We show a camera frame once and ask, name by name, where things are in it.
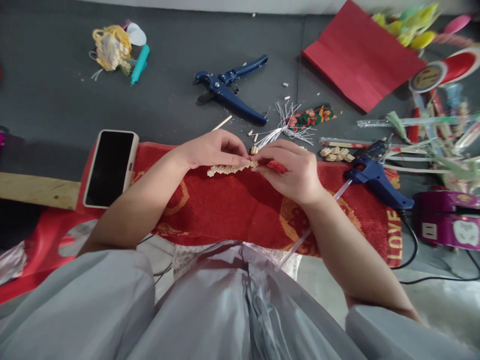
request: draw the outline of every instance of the blue glue gun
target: blue glue gun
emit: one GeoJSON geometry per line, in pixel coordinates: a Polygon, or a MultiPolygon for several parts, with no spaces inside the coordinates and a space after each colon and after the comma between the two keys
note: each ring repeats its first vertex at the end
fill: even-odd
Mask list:
{"type": "Polygon", "coordinates": [[[383,159],[389,150],[390,138],[374,142],[353,162],[353,167],[344,174],[345,179],[354,184],[368,184],[378,200],[395,210],[407,210],[414,207],[414,201],[400,193],[385,175],[383,159]]]}
{"type": "Polygon", "coordinates": [[[235,84],[236,80],[244,78],[255,70],[260,69],[267,63],[268,59],[269,57],[267,55],[263,55],[251,63],[225,71],[218,76],[208,71],[198,72],[195,75],[195,81],[197,83],[206,83],[208,85],[207,94],[209,94],[208,96],[200,96],[198,98],[199,102],[206,103],[213,98],[217,98],[219,101],[225,103],[227,107],[238,112],[246,120],[258,126],[264,126],[269,119],[240,100],[237,97],[239,92],[238,87],[235,91],[231,91],[229,85],[235,84]]]}

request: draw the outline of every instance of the person's right hand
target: person's right hand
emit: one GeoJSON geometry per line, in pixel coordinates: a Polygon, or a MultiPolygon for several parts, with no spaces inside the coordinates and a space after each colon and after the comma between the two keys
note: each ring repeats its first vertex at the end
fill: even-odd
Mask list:
{"type": "Polygon", "coordinates": [[[253,167],[251,171],[262,174],[280,194],[292,199],[301,207],[317,204],[329,194],[320,183],[315,154],[291,141],[271,142],[251,159],[261,164],[271,160],[282,164],[288,170],[283,174],[267,166],[253,167]]]}

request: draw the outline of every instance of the person's left hand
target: person's left hand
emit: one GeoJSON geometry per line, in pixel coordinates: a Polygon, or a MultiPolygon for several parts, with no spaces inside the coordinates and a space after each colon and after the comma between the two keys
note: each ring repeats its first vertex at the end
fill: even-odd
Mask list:
{"type": "Polygon", "coordinates": [[[247,164],[247,149],[237,136],[223,129],[214,130],[171,151],[190,169],[199,166],[247,164]]]}

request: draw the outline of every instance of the teal marker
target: teal marker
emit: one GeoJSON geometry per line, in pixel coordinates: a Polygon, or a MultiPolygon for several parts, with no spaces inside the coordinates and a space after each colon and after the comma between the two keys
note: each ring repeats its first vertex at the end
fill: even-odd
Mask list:
{"type": "Polygon", "coordinates": [[[140,56],[136,61],[136,65],[133,68],[133,72],[131,73],[130,86],[133,86],[139,80],[140,74],[147,66],[147,58],[149,57],[149,54],[150,54],[150,47],[147,44],[143,45],[140,51],[140,56]]]}

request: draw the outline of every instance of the red napkin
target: red napkin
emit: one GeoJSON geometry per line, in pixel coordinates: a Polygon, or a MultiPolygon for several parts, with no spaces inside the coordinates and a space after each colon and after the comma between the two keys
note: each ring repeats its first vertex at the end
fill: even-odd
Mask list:
{"type": "Polygon", "coordinates": [[[351,0],[302,54],[367,113],[426,66],[351,0]]]}

